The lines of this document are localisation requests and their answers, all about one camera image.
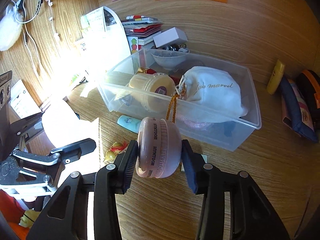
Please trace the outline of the light blue small bottle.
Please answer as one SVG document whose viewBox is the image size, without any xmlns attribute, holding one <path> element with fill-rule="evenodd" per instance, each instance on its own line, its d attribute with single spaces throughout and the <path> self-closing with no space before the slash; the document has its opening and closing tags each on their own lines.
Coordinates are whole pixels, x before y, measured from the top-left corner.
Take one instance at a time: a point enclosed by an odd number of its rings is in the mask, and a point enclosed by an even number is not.
<svg viewBox="0 0 320 240">
<path fill-rule="evenodd" d="M 137 134 L 139 133 L 139 127 L 141 122 L 141 120 L 127 115 L 121 115 L 117 120 L 118 125 Z"/>
</svg>

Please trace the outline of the pink round compact case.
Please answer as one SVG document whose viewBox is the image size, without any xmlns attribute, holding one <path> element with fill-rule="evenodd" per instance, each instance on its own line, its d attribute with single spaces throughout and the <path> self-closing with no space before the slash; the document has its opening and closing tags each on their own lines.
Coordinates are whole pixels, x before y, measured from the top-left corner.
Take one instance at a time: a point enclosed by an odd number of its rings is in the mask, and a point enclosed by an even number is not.
<svg viewBox="0 0 320 240">
<path fill-rule="evenodd" d="M 142 178 L 167 178 L 179 166 L 182 139 L 177 126 L 165 119 L 146 117 L 138 133 L 136 172 Z"/>
</svg>

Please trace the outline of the cream plastic lidded jar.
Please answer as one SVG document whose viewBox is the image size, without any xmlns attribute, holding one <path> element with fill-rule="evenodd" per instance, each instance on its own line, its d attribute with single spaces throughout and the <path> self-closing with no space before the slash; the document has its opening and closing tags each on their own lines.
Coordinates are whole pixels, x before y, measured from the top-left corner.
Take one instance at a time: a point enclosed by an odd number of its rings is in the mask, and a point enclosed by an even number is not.
<svg viewBox="0 0 320 240">
<path fill-rule="evenodd" d="M 160 95 L 172 96 L 175 91 L 175 83 L 171 77 L 163 73 L 146 74 L 137 73 L 129 81 L 129 87 L 135 89 L 132 96 L 150 112 L 164 112 L 166 107 L 163 100 L 154 95 L 146 95 L 150 92 Z"/>
</svg>

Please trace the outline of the orange braided cord charm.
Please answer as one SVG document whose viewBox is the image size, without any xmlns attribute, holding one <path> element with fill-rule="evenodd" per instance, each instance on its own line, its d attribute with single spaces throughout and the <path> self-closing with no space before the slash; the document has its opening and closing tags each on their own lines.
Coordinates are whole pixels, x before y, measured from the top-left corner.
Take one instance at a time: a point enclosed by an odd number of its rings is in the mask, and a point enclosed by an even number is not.
<svg viewBox="0 0 320 240">
<path fill-rule="evenodd" d="M 175 123 L 176 120 L 176 112 L 177 112 L 177 100 L 184 99 L 187 93 L 186 85 L 183 83 L 182 85 L 178 85 L 176 87 L 175 94 L 171 97 L 170 102 L 168 104 L 168 109 L 166 113 L 166 120 L 169 120 L 171 117 L 171 122 Z"/>
</svg>

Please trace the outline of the white drawstring cloth bag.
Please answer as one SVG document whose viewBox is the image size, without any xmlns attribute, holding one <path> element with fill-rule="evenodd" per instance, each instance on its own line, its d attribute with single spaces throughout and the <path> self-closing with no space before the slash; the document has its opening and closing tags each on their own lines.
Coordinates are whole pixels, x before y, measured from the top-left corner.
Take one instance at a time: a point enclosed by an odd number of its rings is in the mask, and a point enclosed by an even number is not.
<svg viewBox="0 0 320 240">
<path fill-rule="evenodd" d="M 222 123 L 246 116 L 241 89 L 232 76 L 223 70 L 195 66 L 182 76 L 179 85 L 186 85 L 184 101 L 178 116 L 194 123 Z"/>
</svg>

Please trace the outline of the white printed paper sheet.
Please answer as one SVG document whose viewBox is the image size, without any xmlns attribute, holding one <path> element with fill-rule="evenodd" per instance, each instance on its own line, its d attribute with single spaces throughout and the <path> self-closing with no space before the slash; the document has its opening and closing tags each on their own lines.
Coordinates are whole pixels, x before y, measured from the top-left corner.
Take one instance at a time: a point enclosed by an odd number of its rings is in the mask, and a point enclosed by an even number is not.
<svg viewBox="0 0 320 240">
<path fill-rule="evenodd" d="M 18 80 L 11 88 L 10 105 L 20 119 L 41 112 L 22 80 Z"/>
</svg>

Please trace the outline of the blue fabric pouch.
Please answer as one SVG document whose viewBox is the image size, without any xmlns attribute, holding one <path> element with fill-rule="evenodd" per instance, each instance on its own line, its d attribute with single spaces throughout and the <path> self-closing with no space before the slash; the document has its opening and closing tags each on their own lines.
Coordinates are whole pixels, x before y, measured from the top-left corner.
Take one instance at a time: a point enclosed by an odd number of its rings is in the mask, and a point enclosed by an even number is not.
<svg viewBox="0 0 320 240">
<path fill-rule="evenodd" d="M 295 82 L 282 77 L 279 88 L 286 109 L 286 117 L 283 118 L 283 122 L 301 137 L 318 142 L 311 114 Z"/>
</svg>

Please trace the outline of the clear plastic storage box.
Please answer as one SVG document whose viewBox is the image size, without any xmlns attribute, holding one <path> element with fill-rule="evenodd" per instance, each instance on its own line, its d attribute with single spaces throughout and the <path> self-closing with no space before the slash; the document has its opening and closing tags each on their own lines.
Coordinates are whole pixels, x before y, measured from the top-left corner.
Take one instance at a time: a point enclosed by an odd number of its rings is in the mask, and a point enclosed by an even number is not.
<svg viewBox="0 0 320 240">
<path fill-rule="evenodd" d="M 175 119 L 182 135 L 237 149 L 261 128 L 259 102 L 248 68 L 192 53 L 143 49 L 95 72 L 109 111 L 137 119 Z"/>
</svg>

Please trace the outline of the yellow lotion tube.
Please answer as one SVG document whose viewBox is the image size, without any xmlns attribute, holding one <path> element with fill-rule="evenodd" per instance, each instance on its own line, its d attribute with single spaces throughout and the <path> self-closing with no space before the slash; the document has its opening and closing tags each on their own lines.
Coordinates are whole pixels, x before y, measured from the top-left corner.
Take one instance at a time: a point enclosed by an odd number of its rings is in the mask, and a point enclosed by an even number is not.
<svg viewBox="0 0 320 240">
<path fill-rule="evenodd" d="M 284 72 L 285 72 L 285 64 L 282 63 L 280 60 L 277 60 L 276 65 L 273 69 L 272 75 L 266 87 L 266 90 L 270 95 L 273 95 L 276 92 L 282 80 L 282 77 L 284 75 Z"/>
</svg>

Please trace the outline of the clear plastic bowl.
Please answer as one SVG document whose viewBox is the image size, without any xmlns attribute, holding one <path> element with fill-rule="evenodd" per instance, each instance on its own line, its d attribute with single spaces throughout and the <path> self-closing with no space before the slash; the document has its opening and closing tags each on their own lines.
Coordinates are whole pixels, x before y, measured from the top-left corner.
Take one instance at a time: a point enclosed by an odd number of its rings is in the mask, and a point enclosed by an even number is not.
<svg viewBox="0 0 320 240">
<path fill-rule="evenodd" d="M 160 67 L 166 70 L 177 71 L 181 68 L 181 64 L 187 60 L 188 53 L 152 49 L 151 56 Z"/>
</svg>

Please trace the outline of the black orange round case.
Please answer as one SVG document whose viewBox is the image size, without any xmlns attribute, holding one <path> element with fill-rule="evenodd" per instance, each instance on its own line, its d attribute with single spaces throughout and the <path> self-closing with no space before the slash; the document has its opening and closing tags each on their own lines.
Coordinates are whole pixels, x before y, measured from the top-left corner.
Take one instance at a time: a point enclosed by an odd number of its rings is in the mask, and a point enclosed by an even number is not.
<svg viewBox="0 0 320 240">
<path fill-rule="evenodd" d="M 313 70 L 305 69 L 295 78 L 295 83 L 313 122 L 319 122 L 319 76 Z"/>
</svg>

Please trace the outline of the stack of books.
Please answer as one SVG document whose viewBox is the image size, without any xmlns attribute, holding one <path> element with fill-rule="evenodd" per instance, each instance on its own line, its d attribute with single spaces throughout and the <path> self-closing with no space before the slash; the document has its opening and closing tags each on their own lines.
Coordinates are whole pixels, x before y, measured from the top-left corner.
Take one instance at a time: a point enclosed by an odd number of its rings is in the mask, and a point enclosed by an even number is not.
<svg viewBox="0 0 320 240">
<path fill-rule="evenodd" d="M 154 37 L 162 33 L 163 22 L 144 15 L 131 15 L 121 20 L 131 53 L 156 48 Z"/>
</svg>

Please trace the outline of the small white box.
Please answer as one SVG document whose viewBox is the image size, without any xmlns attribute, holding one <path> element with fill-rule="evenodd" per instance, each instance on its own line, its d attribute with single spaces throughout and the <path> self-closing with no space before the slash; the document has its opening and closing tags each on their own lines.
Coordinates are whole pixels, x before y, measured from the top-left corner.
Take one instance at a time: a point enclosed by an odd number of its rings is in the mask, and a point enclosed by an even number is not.
<svg viewBox="0 0 320 240">
<path fill-rule="evenodd" d="M 182 44 L 188 42 L 188 38 L 184 31 L 173 27 L 153 38 L 156 48 L 162 48 L 172 44 Z"/>
</svg>

